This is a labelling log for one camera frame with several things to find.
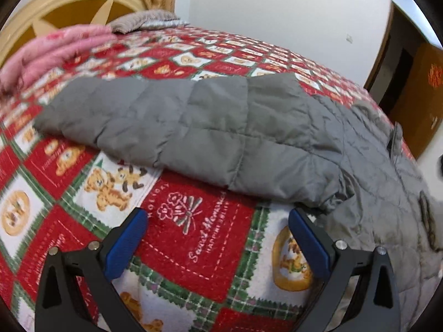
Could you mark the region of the pink folded blanket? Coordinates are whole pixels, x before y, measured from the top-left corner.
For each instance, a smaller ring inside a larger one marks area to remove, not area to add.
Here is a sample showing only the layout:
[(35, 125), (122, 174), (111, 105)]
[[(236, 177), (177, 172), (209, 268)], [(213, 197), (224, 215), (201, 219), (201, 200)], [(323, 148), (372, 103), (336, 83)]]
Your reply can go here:
[(26, 89), (52, 68), (116, 39), (108, 25), (74, 25), (34, 38), (1, 67), (1, 93)]

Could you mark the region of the red double happiness sticker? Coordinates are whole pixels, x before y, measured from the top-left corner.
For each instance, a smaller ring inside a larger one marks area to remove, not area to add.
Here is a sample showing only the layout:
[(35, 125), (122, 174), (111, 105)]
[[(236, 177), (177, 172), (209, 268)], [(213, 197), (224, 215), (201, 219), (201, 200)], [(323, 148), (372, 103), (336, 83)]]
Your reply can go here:
[(428, 82), (434, 88), (443, 84), (443, 67), (437, 64), (431, 64), (428, 72)]

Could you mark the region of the cream wooden headboard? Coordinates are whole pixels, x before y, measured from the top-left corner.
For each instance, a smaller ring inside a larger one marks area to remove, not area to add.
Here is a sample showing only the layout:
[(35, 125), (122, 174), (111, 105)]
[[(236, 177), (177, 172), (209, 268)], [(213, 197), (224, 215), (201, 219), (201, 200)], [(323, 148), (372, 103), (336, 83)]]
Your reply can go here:
[(72, 25), (105, 25), (145, 9), (144, 0), (31, 0), (1, 30), (1, 63), (33, 38)]

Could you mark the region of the grey quilted down jacket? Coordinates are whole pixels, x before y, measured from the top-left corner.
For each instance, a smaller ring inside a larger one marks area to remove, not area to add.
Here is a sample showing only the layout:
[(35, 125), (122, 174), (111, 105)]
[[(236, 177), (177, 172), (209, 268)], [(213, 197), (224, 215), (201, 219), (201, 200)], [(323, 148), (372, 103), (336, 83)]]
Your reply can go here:
[(314, 208), (353, 247), (387, 247), (401, 328), (428, 307), (442, 261), (442, 204), (405, 153), (402, 128), (358, 100), (307, 94), (293, 74), (67, 84), (34, 122), (130, 164)]

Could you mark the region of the brown wooden door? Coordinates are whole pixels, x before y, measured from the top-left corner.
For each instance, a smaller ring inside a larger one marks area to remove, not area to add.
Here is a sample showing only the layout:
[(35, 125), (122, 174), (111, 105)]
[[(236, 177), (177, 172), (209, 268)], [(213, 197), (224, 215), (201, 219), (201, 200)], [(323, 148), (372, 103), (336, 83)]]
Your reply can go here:
[(414, 158), (426, 150), (442, 123), (442, 85), (428, 82), (431, 64), (442, 67), (442, 49), (423, 43), (414, 57), (410, 74), (388, 117), (403, 128), (403, 139)]

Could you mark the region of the grey striped pillow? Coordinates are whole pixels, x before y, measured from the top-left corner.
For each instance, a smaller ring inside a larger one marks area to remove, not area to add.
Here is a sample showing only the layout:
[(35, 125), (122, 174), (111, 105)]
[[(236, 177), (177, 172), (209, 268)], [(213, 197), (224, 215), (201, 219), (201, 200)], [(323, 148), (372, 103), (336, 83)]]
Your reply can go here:
[(139, 30), (156, 31), (186, 26), (188, 23), (166, 10), (145, 10), (119, 17), (107, 24), (113, 33), (128, 34)]

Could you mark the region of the dark brown door frame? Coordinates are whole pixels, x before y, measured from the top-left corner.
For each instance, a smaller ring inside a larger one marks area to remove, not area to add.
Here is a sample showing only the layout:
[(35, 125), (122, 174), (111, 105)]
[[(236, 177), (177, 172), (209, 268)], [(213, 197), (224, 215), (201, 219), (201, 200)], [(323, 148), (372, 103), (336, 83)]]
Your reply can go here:
[(426, 37), (422, 31), (419, 30), (418, 26), (393, 0), (390, 0), (387, 25), (378, 55), (364, 84), (364, 89), (366, 89), (367, 92), (370, 92), (376, 81), (391, 42), (393, 42), (395, 46), (401, 46), (411, 56), (415, 55), (422, 43), (427, 42)]

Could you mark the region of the red teddy bear bedspread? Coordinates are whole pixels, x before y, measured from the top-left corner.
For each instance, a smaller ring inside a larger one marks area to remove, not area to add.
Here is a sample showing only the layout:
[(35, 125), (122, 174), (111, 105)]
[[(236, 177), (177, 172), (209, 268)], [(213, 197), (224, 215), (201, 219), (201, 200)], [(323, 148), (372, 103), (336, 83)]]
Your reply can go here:
[(134, 166), (32, 124), (82, 76), (102, 79), (261, 76), (292, 72), (308, 94), (349, 107), (369, 93), (289, 50), (202, 28), (135, 32), (52, 69), (1, 104), (1, 298), (25, 330), (51, 247), (103, 239), (135, 207), (146, 237), (117, 292), (148, 331), (288, 331), (311, 272), (288, 235), (289, 207), (260, 203), (170, 171)]

